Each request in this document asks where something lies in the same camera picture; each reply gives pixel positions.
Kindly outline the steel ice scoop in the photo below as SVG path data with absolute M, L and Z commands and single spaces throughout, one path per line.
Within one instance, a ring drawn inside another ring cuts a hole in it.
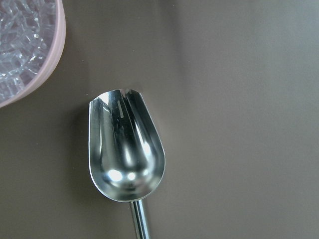
M 143 200 L 163 178 L 165 153 L 139 92 L 116 89 L 90 102 L 88 157 L 95 187 L 113 201 L 129 203 L 136 237 L 150 238 Z

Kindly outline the pink bowl with ice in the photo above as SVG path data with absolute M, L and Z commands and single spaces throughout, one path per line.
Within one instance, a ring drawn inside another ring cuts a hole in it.
M 56 68 L 65 44 L 60 0 L 0 2 L 0 106 L 40 87 Z

